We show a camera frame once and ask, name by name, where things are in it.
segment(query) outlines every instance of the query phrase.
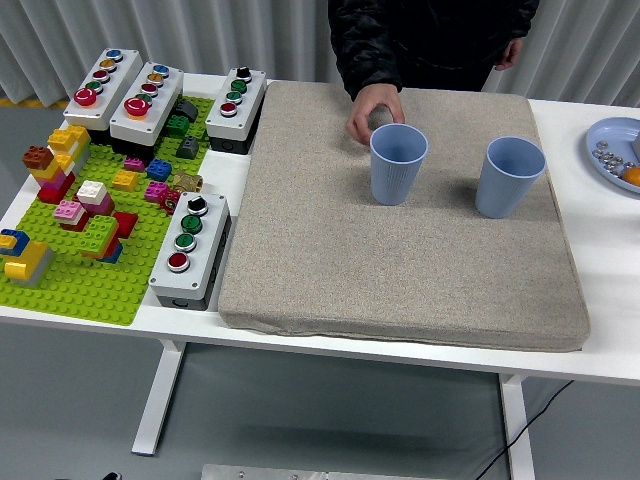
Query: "blue lego brick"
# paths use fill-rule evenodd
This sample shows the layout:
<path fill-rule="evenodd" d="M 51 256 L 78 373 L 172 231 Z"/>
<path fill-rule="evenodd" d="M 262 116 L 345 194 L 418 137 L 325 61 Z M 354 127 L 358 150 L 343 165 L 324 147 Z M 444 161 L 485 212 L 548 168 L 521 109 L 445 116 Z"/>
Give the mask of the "blue lego brick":
<path fill-rule="evenodd" d="M 169 162 L 159 158 L 151 160 L 147 167 L 147 177 L 156 182 L 164 182 L 169 178 L 169 175 L 171 175 L 171 164 Z"/>
<path fill-rule="evenodd" d="M 22 255 L 27 243 L 29 243 L 29 235 L 21 230 L 11 230 L 4 228 L 0 231 L 0 235 L 7 235 L 16 239 L 16 244 L 11 248 L 0 247 L 0 255 L 10 255 L 12 257 L 19 257 Z"/>
<path fill-rule="evenodd" d="M 122 253 L 122 243 L 118 241 L 118 245 L 116 246 L 116 249 L 114 250 L 113 255 L 109 257 L 96 258 L 96 260 L 104 263 L 116 263 L 118 261 L 118 258 L 120 258 L 121 253 Z"/>

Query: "black jacket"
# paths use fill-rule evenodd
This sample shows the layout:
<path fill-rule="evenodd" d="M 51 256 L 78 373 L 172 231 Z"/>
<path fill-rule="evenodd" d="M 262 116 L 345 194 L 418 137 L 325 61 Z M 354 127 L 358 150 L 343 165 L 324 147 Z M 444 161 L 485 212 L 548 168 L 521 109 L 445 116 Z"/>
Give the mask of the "black jacket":
<path fill-rule="evenodd" d="M 472 68 L 497 61 L 531 28 L 539 0 L 329 0 L 331 44 L 345 89 L 391 83 L 398 66 Z"/>

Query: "control box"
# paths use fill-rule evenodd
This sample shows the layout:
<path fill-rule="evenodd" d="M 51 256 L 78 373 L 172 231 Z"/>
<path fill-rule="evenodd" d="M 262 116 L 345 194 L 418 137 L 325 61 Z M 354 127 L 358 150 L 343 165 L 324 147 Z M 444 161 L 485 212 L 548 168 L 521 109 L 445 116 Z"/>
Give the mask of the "control box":
<path fill-rule="evenodd" d="M 249 153 L 266 89 L 264 72 L 247 67 L 229 72 L 206 120 L 212 150 Z"/>
<path fill-rule="evenodd" d="M 104 50 L 65 109 L 67 123 L 109 130 L 111 116 L 141 68 L 137 50 Z"/>
<path fill-rule="evenodd" d="M 224 196 L 180 195 L 149 277 L 162 306 L 207 309 L 230 229 Z"/>
<path fill-rule="evenodd" d="M 182 70 L 145 63 L 111 117 L 111 136 L 153 146 L 182 93 L 183 80 Z"/>

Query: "table leg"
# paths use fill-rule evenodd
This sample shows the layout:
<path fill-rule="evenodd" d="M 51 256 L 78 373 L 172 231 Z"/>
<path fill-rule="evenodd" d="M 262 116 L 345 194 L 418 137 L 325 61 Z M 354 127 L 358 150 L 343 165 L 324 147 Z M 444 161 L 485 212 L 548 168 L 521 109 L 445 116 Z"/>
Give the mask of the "table leg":
<path fill-rule="evenodd" d="M 502 409 L 507 434 L 507 444 L 511 443 L 527 424 L 527 413 L 524 408 L 522 381 L 526 377 L 520 375 L 500 375 L 502 391 Z M 513 480 L 534 480 L 533 457 L 529 431 L 526 430 L 520 439 L 509 449 L 511 478 Z"/>
<path fill-rule="evenodd" d="M 137 455 L 152 456 L 155 453 L 186 346 L 186 342 L 171 340 L 160 340 L 160 342 L 164 347 L 162 356 L 131 449 L 132 453 Z"/>

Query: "lego brick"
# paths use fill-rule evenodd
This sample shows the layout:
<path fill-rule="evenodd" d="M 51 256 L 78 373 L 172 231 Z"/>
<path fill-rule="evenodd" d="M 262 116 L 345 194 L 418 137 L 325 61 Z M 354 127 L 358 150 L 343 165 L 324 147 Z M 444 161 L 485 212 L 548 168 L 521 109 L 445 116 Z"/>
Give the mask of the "lego brick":
<path fill-rule="evenodd" d="M 36 180 L 43 180 L 45 182 L 54 179 L 63 171 L 56 161 L 51 162 L 49 166 L 44 170 L 39 170 L 36 168 L 29 168 L 28 170 L 33 178 L 35 178 Z"/>
<path fill-rule="evenodd" d="M 100 205 L 107 196 L 107 187 L 102 182 L 85 180 L 76 195 L 83 205 Z"/>
<path fill-rule="evenodd" d="M 22 156 L 22 161 L 30 170 L 46 170 L 53 162 L 53 152 L 46 147 L 31 146 Z"/>
<path fill-rule="evenodd" d="M 182 116 L 189 120 L 189 123 L 193 123 L 198 118 L 198 108 L 189 100 L 181 98 L 176 102 L 176 106 L 173 109 L 173 114 Z"/>
<path fill-rule="evenodd" d="M 122 243 L 120 243 L 118 239 L 116 239 L 113 251 L 110 254 L 105 254 L 105 256 L 102 258 L 96 258 L 96 260 L 103 263 L 116 263 L 120 258 L 122 250 Z"/>
<path fill-rule="evenodd" d="M 78 251 L 85 257 L 103 257 L 117 229 L 118 222 L 115 218 L 96 215 L 85 229 Z"/>
<path fill-rule="evenodd" d="M 69 175 L 69 173 L 73 171 L 75 162 L 71 160 L 71 155 L 69 155 L 68 153 L 56 153 L 53 158 L 66 175 Z"/>
<path fill-rule="evenodd" d="M 113 177 L 112 185 L 117 190 L 125 192 L 133 192 L 138 185 L 139 174 L 137 172 L 129 172 L 127 170 L 120 170 Z"/>
<path fill-rule="evenodd" d="M 29 235 L 20 230 L 8 228 L 0 231 L 0 255 L 19 257 L 29 243 Z"/>
<path fill-rule="evenodd" d="M 63 230 L 67 230 L 70 232 L 81 232 L 84 230 L 84 227 L 87 225 L 87 222 L 89 221 L 89 214 L 84 211 L 80 217 L 78 218 L 78 221 L 76 223 L 60 223 L 60 228 L 62 228 Z"/>
<path fill-rule="evenodd" d="M 127 157 L 124 159 L 124 169 L 130 172 L 144 172 L 147 166 L 140 158 Z"/>
<path fill-rule="evenodd" d="M 155 180 L 156 182 L 164 182 L 171 175 L 171 164 L 154 158 L 147 167 L 147 177 Z"/>
<path fill-rule="evenodd" d="M 75 175 L 73 174 L 73 172 L 71 172 L 69 175 L 67 175 L 66 180 L 59 189 L 56 190 L 53 188 L 41 187 L 38 191 L 38 198 L 41 202 L 44 203 L 51 203 L 54 205 L 59 204 L 60 200 L 64 198 L 64 196 L 69 191 L 69 188 L 71 188 L 71 185 L 73 185 L 75 179 Z"/>
<path fill-rule="evenodd" d="M 199 148 L 200 146 L 198 145 L 198 140 L 195 137 L 188 136 L 178 147 L 178 150 L 176 151 L 176 157 L 188 158 L 189 160 L 193 160 L 198 155 Z"/>
<path fill-rule="evenodd" d="M 129 238 L 133 228 L 138 223 L 138 214 L 129 212 L 115 212 L 113 218 L 118 222 L 118 230 L 116 236 L 118 238 Z"/>
<path fill-rule="evenodd" d="M 31 240 L 19 257 L 5 257 L 5 275 L 12 280 L 28 282 L 48 249 L 45 242 Z"/>
<path fill-rule="evenodd" d="M 72 134 L 81 148 L 86 147 L 91 142 L 91 136 L 87 129 L 80 125 L 67 125 L 67 132 Z"/>
<path fill-rule="evenodd" d="M 189 119 L 184 116 L 171 115 L 165 128 L 168 136 L 182 138 L 189 131 Z"/>
<path fill-rule="evenodd" d="M 116 208 L 115 203 L 113 202 L 113 198 L 111 198 L 111 195 L 109 194 L 107 194 L 104 197 L 100 205 L 91 205 L 89 203 L 83 203 L 82 206 L 85 208 L 85 210 L 87 211 L 90 217 L 93 217 L 96 215 L 103 215 L 108 217 L 113 213 L 113 211 Z"/>
<path fill-rule="evenodd" d="M 77 138 L 67 130 L 56 128 L 47 140 L 53 153 L 71 153 L 72 147 L 77 147 Z"/>
<path fill-rule="evenodd" d="M 53 212 L 53 218 L 60 223 L 75 225 L 86 210 L 80 202 L 62 200 Z"/>
<path fill-rule="evenodd" d="M 40 258 L 40 261 L 36 265 L 35 269 L 31 272 L 31 275 L 29 276 L 29 280 L 20 280 L 16 278 L 10 278 L 11 283 L 20 285 L 22 287 L 27 287 L 27 288 L 38 287 L 38 284 L 40 283 L 40 279 L 42 278 L 42 275 L 49 267 L 49 264 L 51 263 L 52 258 L 53 258 L 53 250 L 51 250 L 50 247 L 47 247 L 44 254 Z"/>
<path fill-rule="evenodd" d="M 36 182 L 38 182 L 38 185 L 40 185 L 41 188 L 60 190 L 62 185 L 64 185 L 64 182 L 67 180 L 67 176 L 68 175 L 65 175 L 62 169 L 58 167 L 53 177 L 48 180 L 36 178 Z"/>
<path fill-rule="evenodd" d="M 147 202 L 160 203 L 160 195 L 169 190 L 169 185 L 164 182 L 149 182 L 149 186 L 144 192 L 144 198 Z"/>

